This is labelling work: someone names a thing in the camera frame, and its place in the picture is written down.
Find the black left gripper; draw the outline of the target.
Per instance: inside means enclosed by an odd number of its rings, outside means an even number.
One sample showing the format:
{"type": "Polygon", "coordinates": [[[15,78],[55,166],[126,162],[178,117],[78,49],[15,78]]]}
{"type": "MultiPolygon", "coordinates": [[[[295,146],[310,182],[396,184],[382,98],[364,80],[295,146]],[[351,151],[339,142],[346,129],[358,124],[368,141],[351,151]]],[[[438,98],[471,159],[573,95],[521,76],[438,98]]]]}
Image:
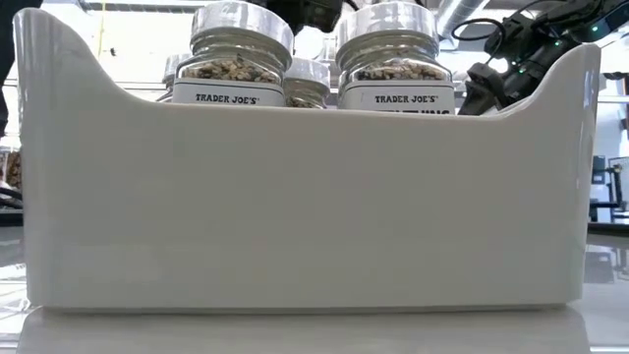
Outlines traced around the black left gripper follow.
{"type": "Polygon", "coordinates": [[[343,5],[343,0],[266,0],[266,8],[286,22],[293,34],[305,27],[332,32],[343,5]]]}

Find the black background workstation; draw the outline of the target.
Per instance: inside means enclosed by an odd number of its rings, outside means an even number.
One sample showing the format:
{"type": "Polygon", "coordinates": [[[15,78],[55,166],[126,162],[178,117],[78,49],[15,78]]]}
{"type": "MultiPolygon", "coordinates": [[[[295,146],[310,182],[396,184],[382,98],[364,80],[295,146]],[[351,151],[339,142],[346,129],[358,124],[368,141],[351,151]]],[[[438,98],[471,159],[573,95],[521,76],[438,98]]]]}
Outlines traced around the black background workstation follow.
{"type": "Polygon", "coordinates": [[[611,223],[629,220],[629,156],[595,155],[593,163],[592,187],[605,186],[607,198],[590,198],[590,221],[599,222],[600,209],[608,211],[611,223]]]}

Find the white plastic storage bin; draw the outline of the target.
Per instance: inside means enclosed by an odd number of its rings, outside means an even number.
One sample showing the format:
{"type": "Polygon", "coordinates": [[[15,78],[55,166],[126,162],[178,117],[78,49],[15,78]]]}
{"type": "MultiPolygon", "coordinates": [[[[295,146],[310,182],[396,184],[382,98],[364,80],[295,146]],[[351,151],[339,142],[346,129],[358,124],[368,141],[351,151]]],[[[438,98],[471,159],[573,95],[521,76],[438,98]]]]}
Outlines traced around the white plastic storage bin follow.
{"type": "Polygon", "coordinates": [[[600,49],[472,117],[137,98],[15,18],[28,295],[70,311],[540,307],[581,296],[600,49]]]}

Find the smooth silver ventilation duct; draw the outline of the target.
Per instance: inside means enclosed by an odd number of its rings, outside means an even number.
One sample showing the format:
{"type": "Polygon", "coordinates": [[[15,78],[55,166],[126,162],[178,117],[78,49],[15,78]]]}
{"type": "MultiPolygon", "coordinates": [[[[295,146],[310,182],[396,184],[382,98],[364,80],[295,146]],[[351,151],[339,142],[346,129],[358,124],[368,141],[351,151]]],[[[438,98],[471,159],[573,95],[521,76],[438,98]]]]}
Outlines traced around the smooth silver ventilation duct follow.
{"type": "Polygon", "coordinates": [[[436,29],[441,39],[451,39],[452,30],[477,15],[490,0],[442,0],[436,14],[436,29]]]}

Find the brown orange spice packet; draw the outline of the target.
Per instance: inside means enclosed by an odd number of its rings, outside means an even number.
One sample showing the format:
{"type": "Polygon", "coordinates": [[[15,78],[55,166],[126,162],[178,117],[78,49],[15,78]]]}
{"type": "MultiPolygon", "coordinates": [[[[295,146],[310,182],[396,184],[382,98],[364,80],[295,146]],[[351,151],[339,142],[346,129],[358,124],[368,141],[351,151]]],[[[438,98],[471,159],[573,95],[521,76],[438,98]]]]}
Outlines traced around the brown orange spice packet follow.
{"type": "Polygon", "coordinates": [[[0,147],[0,179],[12,188],[22,188],[22,159],[18,149],[0,147]]]}

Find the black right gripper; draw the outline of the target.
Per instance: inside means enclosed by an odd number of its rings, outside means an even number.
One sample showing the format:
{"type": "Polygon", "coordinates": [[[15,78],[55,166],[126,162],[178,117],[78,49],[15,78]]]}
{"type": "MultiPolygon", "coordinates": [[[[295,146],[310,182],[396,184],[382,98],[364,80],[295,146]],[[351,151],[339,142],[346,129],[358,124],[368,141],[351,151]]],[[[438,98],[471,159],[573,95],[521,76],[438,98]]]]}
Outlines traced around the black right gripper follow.
{"type": "Polygon", "coordinates": [[[476,63],[468,71],[466,97],[459,115],[481,115],[506,101],[530,95],[550,66],[565,52],[565,38],[533,27],[534,20],[521,13],[504,18],[487,38],[485,52],[505,59],[509,69],[499,74],[488,64],[476,63]]]}

